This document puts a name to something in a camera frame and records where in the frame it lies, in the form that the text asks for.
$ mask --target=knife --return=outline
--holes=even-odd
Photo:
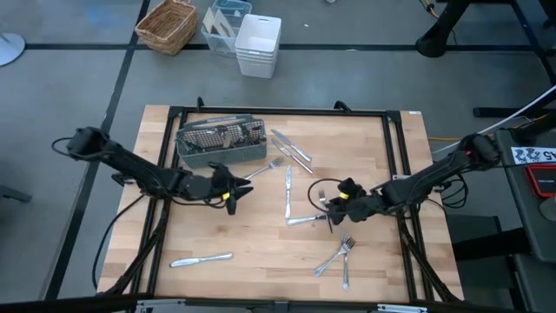
[[[208,262],[208,261],[231,260],[233,257],[234,257],[234,254],[232,252],[223,253],[223,254],[216,255],[216,256],[190,257],[190,258],[174,261],[170,264],[170,267],[171,268],[176,268],[176,267],[180,267],[180,266],[193,265],[193,264],[198,264],[198,263],[203,263],[203,262]]]
[[[301,148],[296,146],[294,143],[290,142],[289,139],[284,135],[282,135],[280,131],[278,130],[270,130],[270,131],[272,131],[278,138],[280,138],[280,140],[282,140],[288,146],[292,147],[292,149],[295,150],[297,153],[299,153],[299,155],[302,156],[305,159],[305,161],[311,162],[311,156],[305,153]]]
[[[291,216],[291,189],[292,189],[292,166],[286,169],[286,220]]]
[[[320,221],[326,220],[326,215],[319,215],[319,216],[309,216],[309,217],[300,217],[300,218],[290,218],[286,221],[287,226],[294,226],[301,223],[311,222],[311,221]]]
[[[303,167],[307,172],[313,174],[313,170],[311,170],[304,162],[302,162],[297,156],[294,156],[291,152],[289,152],[283,144],[279,143],[278,140],[272,138],[272,143],[276,146],[276,148],[280,149],[281,153],[285,154],[286,157],[292,157],[299,165]]]

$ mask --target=gray floor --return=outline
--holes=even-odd
[[[159,1],[152,0],[152,9]],[[209,0],[192,0],[202,15]],[[417,0],[253,0],[253,13],[281,17],[283,43],[411,44],[434,22]],[[521,1],[544,46],[545,18],[535,2]],[[29,43],[128,43],[141,0],[117,2],[3,0],[0,30]],[[526,44],[509,7],[474,5],[456,26],[459,44]],[[197,32],[193,43],[204,43]],[[0,303],[40,297],[85,168],[50,150],[74,129],[100,125],[124,50],[28,50],[0,68],[0,183],[33,195],[28,204],[2,200]],[[330,108],[342,100],[355,109],[420,110],[430,136],[460,137],[496,122],[475,119],[475,106],[519,107],[549,86],[531,53],[448,53],[428,59],[416,52],[284,50],[275,77],[243,77],[236,60],[206,50],[175,57],[135,52],[111,136],[132,148],[145,104]],[[440,147],[445,143],[432,143]],[[92,258],[115,215],[121,188],[101,166],[60,296],[88,296]],[[503,229],[520,226],[504,173],[469,174],[467,206],[454,214],[498,216]],[[466,296],[497,303],[482,289]]]

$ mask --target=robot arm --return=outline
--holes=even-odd
[[[124,184],[124,178],[132,178],[143,194],[157,199],[180,197],[187,201],[208,201],[222,198],[228,213],[234,215],[236,200],[253,189],[240,188],[251,182],[233,176],[226,166],[219,163],[209,165],[215,169],[211,178],[194,175],[188,170],[161,168],[124,149],[121,144],[110,140],[108,134],[92,127],[78,129],[66,148],[68,157],[105,163],[121,173],[113,176],[119,184]]]
[[[464,170],[488,170],[500,160],[495,143],[487,136],[465,137],[457,150],[437,163],[406,179],[392,180],[369,191],[351,178],[338,185],[343,196],[330,200],[330,219],[339,224],[345,215],[353,222],[366,220],[374,214],[393,215],[408,205],[423,202],[434,186]]]

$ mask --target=clear plastic container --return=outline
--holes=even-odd
[[[241,0],[216,0],[210,9],[214,14],[220,10],[237,35],[240,32],[243,17],[251,13],[252,6],[251,3]],[[225,57],[235,57],[236,37],[221,36],[218,33],[209,34],[204,25],[201,27],[201,33],[214,53]]]

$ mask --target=cutlery caddy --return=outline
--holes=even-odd
[[[264,121],[250,114],[185,123],[175,135],[175,145],[191,169],[267,157]]]

